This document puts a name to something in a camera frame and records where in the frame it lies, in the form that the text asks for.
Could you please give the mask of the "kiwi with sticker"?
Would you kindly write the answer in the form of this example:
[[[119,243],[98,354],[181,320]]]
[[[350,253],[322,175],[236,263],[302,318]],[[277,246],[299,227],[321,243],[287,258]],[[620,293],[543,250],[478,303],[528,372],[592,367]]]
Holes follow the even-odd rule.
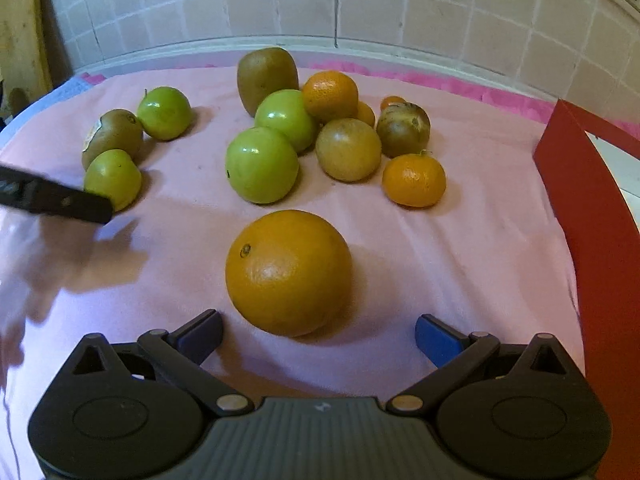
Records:
[[[102,153],[123,150],[136,156],[143,143],[141,122],[130,110],[114,108],[104,113],[94,124],[82,147],[81,162],[85,170]]]

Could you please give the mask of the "tiny orange kumquat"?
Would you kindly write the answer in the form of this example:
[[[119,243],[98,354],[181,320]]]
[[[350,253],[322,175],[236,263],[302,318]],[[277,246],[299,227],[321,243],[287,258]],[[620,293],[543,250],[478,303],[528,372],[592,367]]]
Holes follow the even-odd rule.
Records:
[[[401,96],[386,96],[381,101],[380,110],[382,110],[382,112],[384,112],[384,110],[386,110],[387,107],[390,107],[392,105],[405,103],[405,102],[406,102],[406,100],[404,98],[402,98]]]

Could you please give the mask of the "mandarin orange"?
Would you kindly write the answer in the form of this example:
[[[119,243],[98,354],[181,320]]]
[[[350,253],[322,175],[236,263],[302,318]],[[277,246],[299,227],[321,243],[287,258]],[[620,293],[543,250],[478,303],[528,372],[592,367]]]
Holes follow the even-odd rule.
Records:
[[[305,110],[322,124],[357,115],[359,92],[356,82],[337,70],[311,75],[302,87],[302,96]]]
[[[392,158],[382,174],[382,189],[393,203],[410,208],[436,205],[447,188],[442,164],[426,153]]]

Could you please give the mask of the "wooden board at left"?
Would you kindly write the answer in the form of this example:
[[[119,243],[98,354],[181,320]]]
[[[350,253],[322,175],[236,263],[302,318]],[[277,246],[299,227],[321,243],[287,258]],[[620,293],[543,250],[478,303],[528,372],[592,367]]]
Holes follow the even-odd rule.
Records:
[[[41,0],[1,0],[1,81],[16,117],[52,90]]]

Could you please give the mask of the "mandarin orange back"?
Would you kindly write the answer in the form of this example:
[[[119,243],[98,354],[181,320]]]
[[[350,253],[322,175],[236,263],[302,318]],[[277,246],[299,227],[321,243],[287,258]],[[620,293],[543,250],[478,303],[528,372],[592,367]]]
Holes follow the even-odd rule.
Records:
[[[311,75],[302,87],[302,96],[305,110],[322,124],[357,115],[359,92],[356,82],[337,70]]]

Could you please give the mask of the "yellow-brown round fruit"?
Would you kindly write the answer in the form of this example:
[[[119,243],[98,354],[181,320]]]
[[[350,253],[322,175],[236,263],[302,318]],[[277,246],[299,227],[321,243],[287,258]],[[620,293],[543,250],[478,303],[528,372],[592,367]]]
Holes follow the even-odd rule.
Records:
[[[314,144],[321,169],[341,182],[359,182],[372,176],[382,159],[376,131],[359,119],[335,119],[324,125]]]

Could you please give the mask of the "large green apple front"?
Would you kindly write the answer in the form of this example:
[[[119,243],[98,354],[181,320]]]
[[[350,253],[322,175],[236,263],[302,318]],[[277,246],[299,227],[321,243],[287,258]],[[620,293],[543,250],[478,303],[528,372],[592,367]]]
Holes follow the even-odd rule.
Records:
[[[277,203],[291,192],[299,172],[297,153],[277,130],[252,127],[240,132],[226,151],[226,175],[247,202]]]

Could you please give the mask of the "red box white inside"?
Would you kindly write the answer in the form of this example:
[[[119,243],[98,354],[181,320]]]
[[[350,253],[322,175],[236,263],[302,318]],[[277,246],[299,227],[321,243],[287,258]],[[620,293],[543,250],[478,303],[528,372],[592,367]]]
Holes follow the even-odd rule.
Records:
[[[586,377],[612,422],[601,479],[639,475],[639,231],[591,139],[631,156],[639,141],[605,119],[556,102],[534,151],[574,262]]]

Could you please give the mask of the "tall brown kiwi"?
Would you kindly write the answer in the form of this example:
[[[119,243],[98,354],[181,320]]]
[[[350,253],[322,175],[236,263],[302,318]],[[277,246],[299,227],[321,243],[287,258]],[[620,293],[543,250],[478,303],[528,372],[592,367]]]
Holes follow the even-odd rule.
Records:
[[[245,110],[254,117],[259,105],[271,93],[299,88],[294,58],[280,47],[247,53],[238,64],[236,85]]]

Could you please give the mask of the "small mandarin behind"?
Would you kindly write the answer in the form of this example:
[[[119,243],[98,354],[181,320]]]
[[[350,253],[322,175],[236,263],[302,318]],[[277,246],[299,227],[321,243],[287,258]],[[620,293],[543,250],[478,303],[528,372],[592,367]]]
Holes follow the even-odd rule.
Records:
[[[375,127],[375,124],[376,124],[375,112],[365,102],[362,102],[362,101],[358,102],[356,118],[360,120],[360,122],[364,122],[371,128]]]

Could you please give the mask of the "large orange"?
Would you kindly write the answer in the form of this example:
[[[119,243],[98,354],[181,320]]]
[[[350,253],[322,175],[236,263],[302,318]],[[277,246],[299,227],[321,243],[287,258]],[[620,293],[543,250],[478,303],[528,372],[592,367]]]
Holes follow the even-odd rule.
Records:
[[[224,278],[233,307],[264,332],[297,338],[320,330],[352,300],[352,254],[323,218],[279,210],[232,243]]]

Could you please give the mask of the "pink cloth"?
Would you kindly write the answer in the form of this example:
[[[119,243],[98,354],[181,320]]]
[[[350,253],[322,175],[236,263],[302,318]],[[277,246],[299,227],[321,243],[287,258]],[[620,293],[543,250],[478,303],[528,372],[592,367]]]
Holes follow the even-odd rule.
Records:
[[[232,68],[108,78],[1,153],[1,474],[634,479],[639,231],[580,107],[362,77],[435,123],[417,202],[330,177]]]

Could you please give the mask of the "striped passion fruit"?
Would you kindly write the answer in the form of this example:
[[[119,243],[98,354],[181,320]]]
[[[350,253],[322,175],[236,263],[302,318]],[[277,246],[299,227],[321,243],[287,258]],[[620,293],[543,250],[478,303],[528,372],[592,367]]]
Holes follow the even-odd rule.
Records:
[[[382,111],[376,132],[382,153],[388,158],[418,154],[426,149],[431,137],[431,121],[426,111],[410,102],[393,103]]]

